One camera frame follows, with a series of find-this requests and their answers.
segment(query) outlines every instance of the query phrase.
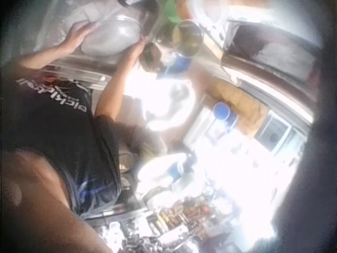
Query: man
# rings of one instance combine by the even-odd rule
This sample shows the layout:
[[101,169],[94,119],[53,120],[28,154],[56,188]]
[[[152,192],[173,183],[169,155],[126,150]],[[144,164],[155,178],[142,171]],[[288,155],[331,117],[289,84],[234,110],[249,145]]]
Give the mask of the man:
[[90,93],[81,85],[46,86],[29,79],[74,52],[97,26],[76,23],[59,46],[1,70],[2,241],[15,250],[111,252],[80,218],[112,206],[121,192],[114,122],[145,40],[121,61],[94,115]]

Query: hand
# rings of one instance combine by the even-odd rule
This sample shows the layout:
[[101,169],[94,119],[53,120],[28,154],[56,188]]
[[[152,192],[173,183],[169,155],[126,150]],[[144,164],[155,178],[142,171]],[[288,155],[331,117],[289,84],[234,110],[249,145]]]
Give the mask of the hand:
[[129,55],[133,58],[137,58],[144,51],[146,40],[147,37],[141,36],[140,40],[131,47]]
[[83,42],[85,36],[91,33],[99,26],[99,22],[89,23],[81,21],[75,23],[68,32],[67,38],[58,47],[65,55],[71,54]]

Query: black t-shirt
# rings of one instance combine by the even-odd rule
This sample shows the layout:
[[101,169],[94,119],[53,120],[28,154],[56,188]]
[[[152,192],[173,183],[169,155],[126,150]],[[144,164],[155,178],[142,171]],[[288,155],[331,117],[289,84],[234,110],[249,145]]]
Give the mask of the black t-shirt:
[[45,157],[63,178],[80,218],[112,206],[121,192],[118,141],[112,119],[93,117],[90,91],[42,78],[2,77],[1,86],[2,150]]

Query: metal bowl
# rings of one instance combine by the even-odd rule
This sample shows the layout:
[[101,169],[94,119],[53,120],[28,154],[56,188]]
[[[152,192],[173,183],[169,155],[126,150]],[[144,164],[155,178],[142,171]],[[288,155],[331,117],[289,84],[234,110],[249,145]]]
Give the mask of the metal bowl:
[[173,29],[173,47],[182,57],[195,55],[203,44],[203,40],[204,32],[193,21],[183,21]]
[[127,16],[116,16],[104,21],[89,34],[81,50],[88,56],[111,56],[137,43],[141,27],[137,20]]

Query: sink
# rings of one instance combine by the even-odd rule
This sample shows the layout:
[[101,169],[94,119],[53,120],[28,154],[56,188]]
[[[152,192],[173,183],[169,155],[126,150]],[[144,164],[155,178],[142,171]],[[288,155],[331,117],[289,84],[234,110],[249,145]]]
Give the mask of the sink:
[[[64,40],[69,28],[82,20],[96,21],[116,16],[127,16],[139,22],[142,34],[153,37],[160,27],[160,4],[157,0],[143,0],[129,7],[121,6],[118,1],[109,0],[52,0],[43,20],[34,50],[39,51],[55,46]],[[78,48],[73,54],[56,60],[45,72],[79,81],[107,83],[123,53],[106,57],[92,57]]]

